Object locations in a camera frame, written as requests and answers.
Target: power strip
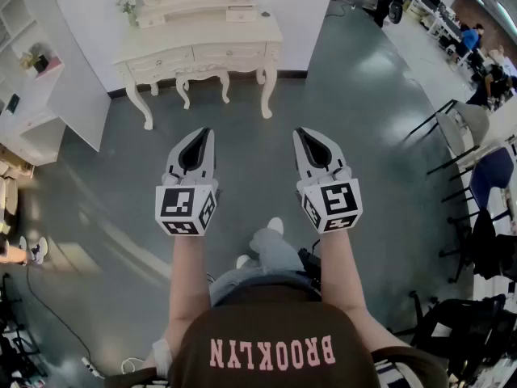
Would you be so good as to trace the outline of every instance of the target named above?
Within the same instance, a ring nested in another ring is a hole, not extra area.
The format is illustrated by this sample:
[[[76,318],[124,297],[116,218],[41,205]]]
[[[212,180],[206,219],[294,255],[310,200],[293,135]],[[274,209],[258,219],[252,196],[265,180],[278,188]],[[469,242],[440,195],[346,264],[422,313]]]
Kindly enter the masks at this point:
[[[81,359],[82,363],[88,368],[88,370],[91,372],[91,374],[94,377],[102,378],[104,379],[104,376],[100,374],[100,372],[91,364],[91,362],[88,360],[88,358],[83,357]]]

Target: blue shirt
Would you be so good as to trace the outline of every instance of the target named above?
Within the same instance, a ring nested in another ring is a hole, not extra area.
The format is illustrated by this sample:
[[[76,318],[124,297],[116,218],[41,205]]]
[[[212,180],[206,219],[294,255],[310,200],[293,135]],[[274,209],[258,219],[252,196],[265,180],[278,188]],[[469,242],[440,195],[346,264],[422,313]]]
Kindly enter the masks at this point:
[[[474,29],[465,30],[463,33],[461,33],[461,37],[461,42],[467,48],[469,48],[469,50],[472,50],[479,40],[479,35]]]

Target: blue chair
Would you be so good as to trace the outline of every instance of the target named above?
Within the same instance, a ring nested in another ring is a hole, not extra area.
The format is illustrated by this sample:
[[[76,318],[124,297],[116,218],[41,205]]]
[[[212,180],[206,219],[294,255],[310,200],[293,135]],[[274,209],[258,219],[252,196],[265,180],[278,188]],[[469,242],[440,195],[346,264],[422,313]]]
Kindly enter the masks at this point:
[[[498,150],[485,155],[476,163],[473,168],[470,185],[467,188],[444,198],[442,203],[470,191],[472,196],[464,199],[464,201],[475,200],[477,207],[479,209],[484,209],[488,206],[490,190],[492,188],[504,189],[508,187],[513,171],[514,163],[511,159],[510,153],[506,148],[499,148]],[[462,221],[477,214],[479,214],[479,211],[457,219],[449,218],[448,221]],[[510,209],[496,216],[493,221],[500,220],[506,216],[513,217]]]

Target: curved table leg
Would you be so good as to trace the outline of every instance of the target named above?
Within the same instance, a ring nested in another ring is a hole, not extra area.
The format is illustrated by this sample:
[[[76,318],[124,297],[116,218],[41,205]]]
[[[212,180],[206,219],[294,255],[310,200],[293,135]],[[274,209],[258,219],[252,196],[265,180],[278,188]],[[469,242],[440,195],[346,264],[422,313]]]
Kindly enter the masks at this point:
[[[273,93],[273,89],[275,89],[276,84],[277,73],[275,64],[268,63],[264,66],[264,71],[266,72],[266,84],[262,91],[261,108],[264,119],[269,119],[273,116],[273,113],[269,109],[269,98],[271,97],[271,93]]]
[[[151,95],[156,96],[158,95],[158,83],[151,83]]]
[[[257,69],[257,82],[259,85],[266,83],[266,78],[264,78],[264,68]]]
[[[126,93],[133,104],[141,110],[145,116],[144,128],[147,130],[153,129],[153,114],[147,106],[147,103],[142,99],[137,90],[137,84],[135,82],[129,82],[126,85]]]
[[[223,72],[219,75],[219,79],[221,80],[221,83],[223,85],[223,100],[225,103],[229,102],[228,98],[228,87],[229,87],[229,76],[228,72]]]
[[[185,101],[185,105],[183,107],[185,109],[188,109],[191,106],[191,101],[189,100],[187,93],[185,92],[185,82],[185,79],[176,78],[176,90]]]

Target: shoe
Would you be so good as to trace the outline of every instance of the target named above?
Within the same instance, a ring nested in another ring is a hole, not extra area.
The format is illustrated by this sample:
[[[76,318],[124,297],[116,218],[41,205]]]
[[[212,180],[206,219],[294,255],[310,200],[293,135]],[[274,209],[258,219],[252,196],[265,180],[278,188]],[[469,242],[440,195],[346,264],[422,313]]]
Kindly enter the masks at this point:
[[[240,255],[237,259],[237,268],[242,268],[251,257],[248,255]]]
[[[19,245],[18,247],[22,249],[23,251],[27,251],[27,240],[24,236],[19,238]]]
[[[43,259],[48,253],[48,243],[45,237],[40,238],[40,242],[31,249],[31,259],[36,264],[43,264]]]
[[[278,217],[272,218],[267,223],[267,228],[272,229],[274,231],[278,231],[282,236],[284,235],[284,224],[282,220],[280,220]]]

